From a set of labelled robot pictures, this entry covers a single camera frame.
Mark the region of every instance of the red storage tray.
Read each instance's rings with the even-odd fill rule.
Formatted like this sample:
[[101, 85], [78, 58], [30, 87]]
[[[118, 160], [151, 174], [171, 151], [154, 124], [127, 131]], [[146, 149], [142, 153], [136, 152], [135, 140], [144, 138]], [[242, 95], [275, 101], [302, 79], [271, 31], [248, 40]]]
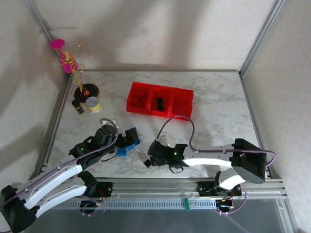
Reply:
[[[163, 110], [157, 99], [163, 99]], [[126, 110], [159, 117], [186, 115], [191, 117], [193, 91], [176, 87], [133, 82], [127, 98]]]

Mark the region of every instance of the blue block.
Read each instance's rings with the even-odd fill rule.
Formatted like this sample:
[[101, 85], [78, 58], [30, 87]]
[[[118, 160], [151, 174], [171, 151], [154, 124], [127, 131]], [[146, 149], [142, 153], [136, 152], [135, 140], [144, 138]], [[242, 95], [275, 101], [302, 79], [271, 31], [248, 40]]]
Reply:
[[137, 146], [140, 143], [140, 140], [137, 139], [137, 141], [134, 143], [135, 146]]
[[128, 150], [131, 150], [133, 148], [134, 148], [134, 145], [130, 145], [130, 146], [127, 147]]
[[122, 157], [122, 156], [126, 156], [126, 148], [119, 148], [117, 150], [117, 154], [118, 156]]

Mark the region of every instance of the white wall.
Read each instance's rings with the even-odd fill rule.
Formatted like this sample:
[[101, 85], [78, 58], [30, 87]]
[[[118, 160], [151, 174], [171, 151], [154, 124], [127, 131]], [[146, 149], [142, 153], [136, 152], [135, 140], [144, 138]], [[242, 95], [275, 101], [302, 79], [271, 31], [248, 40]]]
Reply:
[[[20, 0], [0, 1], [0, 54], [1, 190], [33, 173], [62, 78], [52, 78], [50, 67], [39, 63], [52, 53]], [[0, 215], [0, 232], [5, 230]]]
[[88, 70], [240, 69], [274, 1], [35, 0], [54, 38], [97, 50]]
[[311, 1], [287, 0], [245, 76], [298, 226], [311, 232]]

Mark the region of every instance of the small bottle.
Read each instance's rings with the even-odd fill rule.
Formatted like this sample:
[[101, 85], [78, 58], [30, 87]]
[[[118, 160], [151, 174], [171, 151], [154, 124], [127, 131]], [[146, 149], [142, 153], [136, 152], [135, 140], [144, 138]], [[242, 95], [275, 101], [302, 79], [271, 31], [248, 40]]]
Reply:
[[74, 106], [74, 108], [77, 110], [78, 114], [84, 113], [84, 110], [78, 100], [73, 100], [71, 104]]

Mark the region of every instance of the white marble table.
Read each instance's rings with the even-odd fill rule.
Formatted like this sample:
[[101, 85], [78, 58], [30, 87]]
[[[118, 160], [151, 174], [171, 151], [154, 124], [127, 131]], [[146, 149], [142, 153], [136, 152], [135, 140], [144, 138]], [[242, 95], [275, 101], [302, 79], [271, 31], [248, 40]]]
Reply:
[[[126, 111], [126, 100], [132, 82], [180, 87], [194, 90], [191, 119], [196, 125], [194, 145], [216, 146], [244, 138], [258, 145], [248, 111], [242, 85], [237, 72], [83, 72], [84, 83], [100, 88], [102, 110], [93, 114], [84, 106], [78, 115], [71, 105], [77, 83], [72, 82], [65, 108], [57, 129], [49, 166], [66, 156], [71, 148], [100, 128], [103, 117], [117, 118], [125, 130], [136, 127], [141, 144], [126, 157], [98, 162], [88, 168], [95, 177], [214, 177], [217, 166], [187, 167], [173, 174], [168, 166], [147, 168], [140, 157], [146, 156], [166, 118], [146, 116]], [[163, 133], [169, 143], [188, 143], [192, 127], [189, 122], [172, 120]]]

